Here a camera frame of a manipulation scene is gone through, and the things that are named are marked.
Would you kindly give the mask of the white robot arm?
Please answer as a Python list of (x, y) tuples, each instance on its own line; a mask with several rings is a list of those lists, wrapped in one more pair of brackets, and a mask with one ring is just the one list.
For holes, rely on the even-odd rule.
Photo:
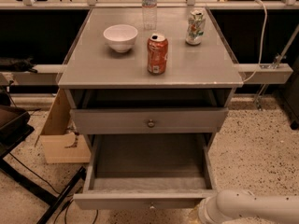
[(188, 214), (188, 224), (223, 224), (245, 217), (299, 224), (299, 197), (256, 196), (249, 190), (226, 189), (195, 206)]

